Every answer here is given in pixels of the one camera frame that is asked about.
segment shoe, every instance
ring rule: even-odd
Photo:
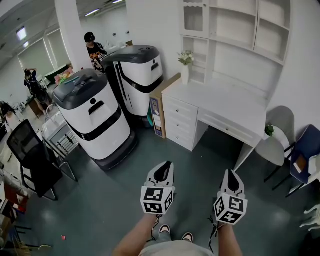
[[[190,232],[187,232],[183,235],[182,239],[181,240],[186,240],[190,243],[192,243],[194,241],[194,235],[191,234]]]
[[[170,234],[171,233],[170,227],[168,225],[162,225],[159,229],[159,235],[162,232],[168,232]]]

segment ceiling light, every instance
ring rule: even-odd
[[[16,32],[17,36],[19,37],[20,41],[27,37],[26,28],[23,26]]]
[[[98,12],[98,11],[99,11],[99,9],[96,9],[96,10],[94,10],[94,11],[92,11],[92,12],[88,13],[88,14],[86,15],[86,17],[87,17],[87,16],[89,16],[89,15],[91,15],[91,14],[94,14],[94,13],[96,13],[96,12]]]

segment green floor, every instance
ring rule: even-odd
[[[110,255],[122,237],[142,217],[141,186],[157,164],[174,163],[176,198],[169,212],[160,219],[169,224],[173,239],[185,232],[194,234],[194,242],[208,248],[212,214],[224,172],[232,168],[241,150],[241,142],[213,128],[193,152],[156,136],[153,130],[137,131],[139,144],[119,166],[105,173],[77,149],[70,158],[78,183],[63,178],[55,186],[57,202],[33,196],[20,222],[33,230],[21,235],[34,245],[53,246],[50,255]],[[234,227],[245,256],[295,256],[308,233],[299,228],[303,212],[319,202],[319,190],[308,186],[285,198],[294,180],[276,191],[272,186],[288,175],[288,168],[268,183],[264,177],[274,166],[255,152],[238,170],[248,199],[246,216]],[[320,231],[312,231],[314,237]],[[213,249],[217,252],[217,239]]]

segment white and black robot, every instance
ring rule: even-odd
[[[174,201],[174,164],[163,162],[153,168],[141,189],[140,202],[144,213],[165,215]]]
[[[102,65],[118,101],[124,102],[132,115],[146,116],[149,94],[164,81],[157,48],[148,45],[128,46],[106,56]]]
[[[82,148],[102,170],[119,164],[136,146],[136,135],[103,73],[77,72],[54,90],[53,100]]]
[[[235,225],[246,214],[248,200],[245,195],[245,185],[240,177],[231,169],[224,174],[218,199],[214,203],[217,221]]]

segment gray chair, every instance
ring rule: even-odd
[[[296,143],[295,116],[286,106],[278,106],[266,114],[266,125],[278,127],[287,137],[290,146],[286,149],[274,137],[261,140],[255,151],[264,159],[277,166],[277,168],[264,179],[267,182],[285,163],[285,153],[292,149]]]

